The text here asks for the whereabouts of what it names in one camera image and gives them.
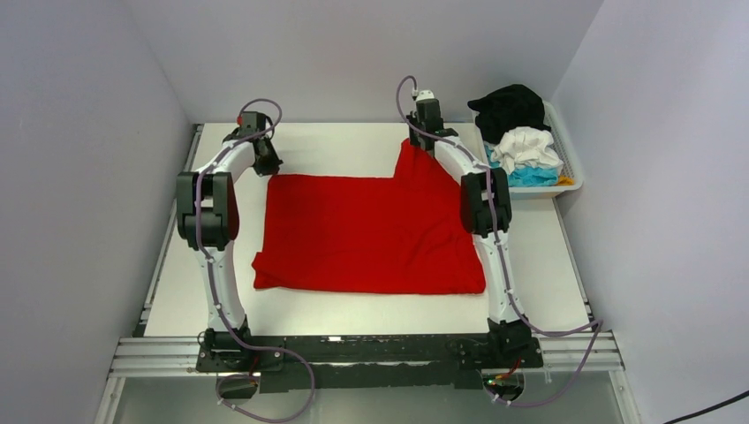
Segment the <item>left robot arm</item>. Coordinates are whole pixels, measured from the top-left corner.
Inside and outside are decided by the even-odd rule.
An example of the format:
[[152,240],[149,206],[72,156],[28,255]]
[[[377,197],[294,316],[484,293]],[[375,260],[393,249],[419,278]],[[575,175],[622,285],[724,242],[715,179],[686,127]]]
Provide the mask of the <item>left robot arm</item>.
[[240,226],[235,182],[248,169],[260,177],[279,172],[283,161],[272,145],[275,126],[264,113],[240,112],[218,153],[177,177],[178,235],[195,253],[208,302],[208,327],[199,344],[233,371],[247,368],[254,356],[233,263]]

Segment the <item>red t shirt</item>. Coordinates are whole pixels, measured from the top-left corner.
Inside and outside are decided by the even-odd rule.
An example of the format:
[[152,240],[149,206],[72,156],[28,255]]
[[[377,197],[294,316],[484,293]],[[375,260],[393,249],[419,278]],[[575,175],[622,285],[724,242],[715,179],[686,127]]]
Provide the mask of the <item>red t shirt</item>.
[[477,295],[486,281],[458,183],[401,144],[389,178],[277,175],[252,263],[258,290]]

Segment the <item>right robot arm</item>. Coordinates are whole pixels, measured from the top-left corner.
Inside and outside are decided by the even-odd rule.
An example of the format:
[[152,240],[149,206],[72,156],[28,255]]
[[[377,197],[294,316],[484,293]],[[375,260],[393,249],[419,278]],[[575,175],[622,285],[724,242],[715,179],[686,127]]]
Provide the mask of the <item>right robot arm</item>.
[[411,144],[433,156],[459,184],[461,223],[473,238],[487,286],[487,355],[495,365],[507,367],[533,341],[509,261],[508,177],[483,163],[444,125],[441,105],[431,91],[417,90],[412,98],[415,110],[405,116]]

